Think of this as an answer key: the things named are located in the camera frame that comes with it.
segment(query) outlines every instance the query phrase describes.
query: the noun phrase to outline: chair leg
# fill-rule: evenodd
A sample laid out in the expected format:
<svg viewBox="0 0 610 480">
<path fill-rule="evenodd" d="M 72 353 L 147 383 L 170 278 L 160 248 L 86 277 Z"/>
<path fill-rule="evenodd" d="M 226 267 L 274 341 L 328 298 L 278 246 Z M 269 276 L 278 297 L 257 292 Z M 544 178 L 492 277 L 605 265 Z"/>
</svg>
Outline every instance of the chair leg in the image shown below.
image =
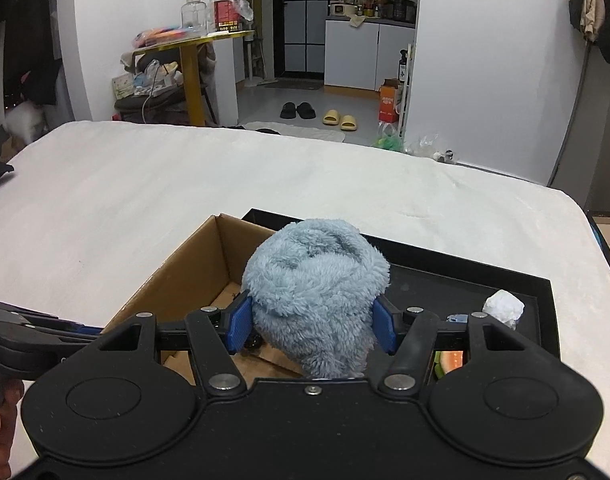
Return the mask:
<svg viewBox="0 0 610 480">
<path fill-rule="evenodd" d="M 204 91 L 205 101 L 207 102 L 207 108 L 210 109 L 211 120 L 216 124 L 216 115 L 214 115 L 214 108 L 211 107 L 210 95 L 207 94 L 207 90 Z"/>
</svg>

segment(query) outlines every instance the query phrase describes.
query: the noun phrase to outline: cable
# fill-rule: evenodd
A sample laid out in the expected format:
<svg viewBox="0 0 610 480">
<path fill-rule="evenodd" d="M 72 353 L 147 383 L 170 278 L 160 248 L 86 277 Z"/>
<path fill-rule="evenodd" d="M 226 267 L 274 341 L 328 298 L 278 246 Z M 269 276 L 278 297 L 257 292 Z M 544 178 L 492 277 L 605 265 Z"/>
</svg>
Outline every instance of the cable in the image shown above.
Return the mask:
<svg viewBox="0 0 610 480">
<path fill-rule="evenodd" d="M 140 110 L 140 115 L 143 118 L 143 124 L 147 124 L 147 121 L 145 120 L 145 105 L 147 104 L 147 101 L 149 101 L 152 97 L 152 95 L 154 94 L 154 88 L 156 87 L 156 77 L 158 76 L 158 70 L 160 70 L 160 62 L 158 62 L 158 66 L 156 67 L 156 72 L 154 73 L 154 81 L 151 84 L 151 90 L 149 91 L 149 95 L 147 96 L 147 99 L 145 99 L 143 101 L 143 107 Z"/>
<path fill-rule="evenodd" d="M 558 157 L 556 158 L 556 163 L 554 164 L 554 169 L 551 172 L 551 176 L 547 181 L 547 187 L 551 187 L 554 183 L 554 179 L 558 174 L 558 168 L 560 167 L 560 161 L 563 158 L 563 153 L 565 153 L 565 148 L 567 147 L 567 143 L 569 142 L 569 134 L 572 132 L 572 127 L 576 122 L 576 114 L 578 113 L 578 105 L 581 100 L 582 95 L 582 87 L 584 87 L 584 80 L 587 76 L 587 66 L 589 65 L 589 54 L 592 51 L 592 46 L 594 44 L 591 41 L 585 42 L 585 54 L 584 59 L 582 60 L 582 68 L 581 68 L 581 76 L 578 81 L 578 90 L 576 91 L 576 99 L 574 100 L 574 107 L 572 108 L 572 113 L 569 116 L 569 124 L 567 125 L 567 131 L 565 132 L 565 138 L 563 139 L 563 143 L 560 145 L 560 151 L 558 152 Z"/>
</svg>

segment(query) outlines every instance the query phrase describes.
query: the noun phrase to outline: bottle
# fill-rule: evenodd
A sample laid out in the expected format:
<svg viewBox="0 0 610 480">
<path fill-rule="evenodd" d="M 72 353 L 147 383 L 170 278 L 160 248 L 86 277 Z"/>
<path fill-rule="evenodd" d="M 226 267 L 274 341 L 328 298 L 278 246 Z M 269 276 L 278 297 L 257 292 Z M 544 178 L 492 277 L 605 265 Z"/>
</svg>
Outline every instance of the bottle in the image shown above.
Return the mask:
<svg viewBox="0 0 610 480">
<path fill-rule="evenodd" d="M 187 0 L 181 7 L 182 28 L 188 28 L 197 37 L 207 35 L 207 4 L 201 0 Z"/>
<path fill-rule="evenodd" d="M 400 61 L 398 62 L 398 80 L 402 83 L 405 82 L 405 76 L 407 75 L 407 51 L 400 51 Z"/>
</svg>

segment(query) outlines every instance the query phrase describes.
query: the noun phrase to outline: glass jar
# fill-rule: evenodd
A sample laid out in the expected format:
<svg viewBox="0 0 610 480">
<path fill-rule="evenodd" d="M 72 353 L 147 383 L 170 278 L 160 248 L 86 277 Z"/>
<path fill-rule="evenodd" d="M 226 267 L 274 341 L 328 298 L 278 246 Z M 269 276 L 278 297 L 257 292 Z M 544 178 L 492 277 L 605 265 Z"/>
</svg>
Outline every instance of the glass jar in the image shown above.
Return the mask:
<svg viewBox="0 0 610 480">
<path fill-rule="evenodd" d="M 207 35 L 207 4 L 201 0 L 187 0 L 181 7 L 182 28 L 188 28 L 199 38 Z"/>
</svg>

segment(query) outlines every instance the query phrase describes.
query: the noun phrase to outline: white tablecloth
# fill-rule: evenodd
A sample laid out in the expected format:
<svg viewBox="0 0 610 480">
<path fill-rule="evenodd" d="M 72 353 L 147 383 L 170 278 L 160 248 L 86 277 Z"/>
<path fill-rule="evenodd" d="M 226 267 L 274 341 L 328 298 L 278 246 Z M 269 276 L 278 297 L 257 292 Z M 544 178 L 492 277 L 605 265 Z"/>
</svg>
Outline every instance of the white tablecloth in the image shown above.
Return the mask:
<svg viewBox="0 0 610 480">
<path fill-rule="evenodd" d="M 562 359 L 600 391 L 610 474 L 610 269 L 578 206 L 514 178 L 243 130 L 71 123 L 0 185 L 0 301 L 104 324 L 205 219 L 260 208 L 551 280 Z M 32 458 L 20 434 L 12 464 Z"/>
</svg>

